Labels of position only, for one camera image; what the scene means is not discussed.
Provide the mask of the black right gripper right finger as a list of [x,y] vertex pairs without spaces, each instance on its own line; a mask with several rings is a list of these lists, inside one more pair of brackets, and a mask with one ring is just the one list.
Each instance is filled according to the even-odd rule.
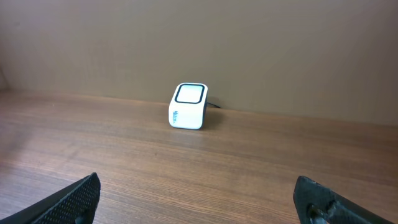
[[306,176],[298,177],[293,200],[301,224],[392,224]]

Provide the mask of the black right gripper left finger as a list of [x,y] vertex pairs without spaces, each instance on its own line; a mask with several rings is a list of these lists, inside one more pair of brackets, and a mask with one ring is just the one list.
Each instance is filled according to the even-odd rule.
[[1,220],[1,224],[92,224],[101,183],[92,173],[47,198]]

